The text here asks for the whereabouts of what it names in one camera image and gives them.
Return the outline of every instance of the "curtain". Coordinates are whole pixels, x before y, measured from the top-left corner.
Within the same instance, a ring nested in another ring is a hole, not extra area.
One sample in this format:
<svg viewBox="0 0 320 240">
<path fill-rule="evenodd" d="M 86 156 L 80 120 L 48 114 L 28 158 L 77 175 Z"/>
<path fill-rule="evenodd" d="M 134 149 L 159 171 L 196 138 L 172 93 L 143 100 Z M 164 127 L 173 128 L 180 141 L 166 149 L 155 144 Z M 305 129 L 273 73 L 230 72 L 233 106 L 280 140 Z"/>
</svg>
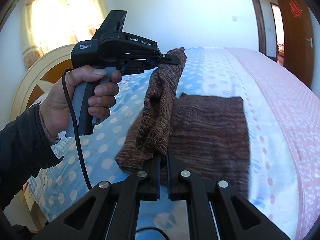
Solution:
<svg viewBox="0 0 320 240">
<path fill-rule="evenodd" d="M 53 49 L 91 39 L 106 16 L 104 0 L 23 0 L 20 43 L 26 69 Z"/>
</svg>

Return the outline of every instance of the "red paper decoration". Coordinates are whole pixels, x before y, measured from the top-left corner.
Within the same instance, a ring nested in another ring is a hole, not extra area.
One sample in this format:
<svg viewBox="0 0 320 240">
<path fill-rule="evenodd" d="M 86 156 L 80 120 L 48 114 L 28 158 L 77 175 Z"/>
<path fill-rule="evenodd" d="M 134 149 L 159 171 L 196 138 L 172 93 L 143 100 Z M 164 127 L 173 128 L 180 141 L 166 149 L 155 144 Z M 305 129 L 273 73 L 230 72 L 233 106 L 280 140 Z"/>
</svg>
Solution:
<svg viewBox="0 0 320 240">
<path fill-rule="evenodd" d="M 299 4 L 296 1 L 290 1 L 291 12 L 295 18 L 301 18 L 302 10 L 299 8 Z"/>
</svg>

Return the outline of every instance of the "metal screw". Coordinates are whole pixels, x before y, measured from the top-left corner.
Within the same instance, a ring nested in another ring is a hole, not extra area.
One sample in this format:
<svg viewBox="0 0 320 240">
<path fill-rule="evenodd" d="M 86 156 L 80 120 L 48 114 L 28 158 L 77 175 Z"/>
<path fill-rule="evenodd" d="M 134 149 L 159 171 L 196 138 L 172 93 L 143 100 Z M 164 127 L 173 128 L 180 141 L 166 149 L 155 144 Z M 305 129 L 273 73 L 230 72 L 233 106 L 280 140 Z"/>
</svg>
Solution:
<svg viewBox="0 0 320 240">
<path fill-rule="evenodd" d="M 107 187 L 109 187 L 109 182 L 104 180 L 99 183 L 99 188 L 107 188 Z"/>
<path fill-rule="evenodd" d="M 190 171 L 181 171 L 180 174 L 182 177 L 189 177 L 191 175 Z"/>
<path fill-rule="evenodd" d="M 218 182 L 218 185 L 219 185 L 219 187 L 228 187 L 229 186 L 228 182 L 226 182 L 225 180 L 220 180 Z"/>
<path fill-rule="evenodd" d="M 138 171 L 137 176 L 139 178 L 144 178 L 148 173 L 146 173 L 145 171 Z"/>
</svg>

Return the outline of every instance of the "pink sheet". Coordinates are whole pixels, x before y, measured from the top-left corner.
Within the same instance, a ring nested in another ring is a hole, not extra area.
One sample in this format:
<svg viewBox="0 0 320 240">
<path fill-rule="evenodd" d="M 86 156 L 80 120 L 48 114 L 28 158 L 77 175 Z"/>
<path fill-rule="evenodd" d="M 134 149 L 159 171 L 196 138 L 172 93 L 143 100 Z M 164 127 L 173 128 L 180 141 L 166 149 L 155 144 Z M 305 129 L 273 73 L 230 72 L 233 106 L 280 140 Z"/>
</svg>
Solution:
<svg viewBox="0 0 320 240">
<path fill-rule="evenodd" d="M 303 239 L 320 214 L 320 100 L 286 68 L 260 52 L 227 50 L 255 80 L 287 141 L 299 186 L 295 239 Z"/>
</svg>

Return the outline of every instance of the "door handle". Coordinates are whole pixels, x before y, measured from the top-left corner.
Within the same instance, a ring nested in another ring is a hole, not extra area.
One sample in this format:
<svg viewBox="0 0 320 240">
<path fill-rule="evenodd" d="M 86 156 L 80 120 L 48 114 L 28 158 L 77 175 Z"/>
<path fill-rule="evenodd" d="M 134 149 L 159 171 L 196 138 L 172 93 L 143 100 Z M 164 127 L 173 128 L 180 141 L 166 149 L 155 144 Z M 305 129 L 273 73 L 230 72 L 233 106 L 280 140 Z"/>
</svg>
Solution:
<svg viewBox="0 0 320 240">
<path fill-rule="evenodd" d="M 312 38 L 310 38 L 310 39 L 306 39 L 306 40 L 310 42 L 310 47 L 312 47 L 312 48 L 313 48 L 313 40 L 312 40 Z"/>
</svg>

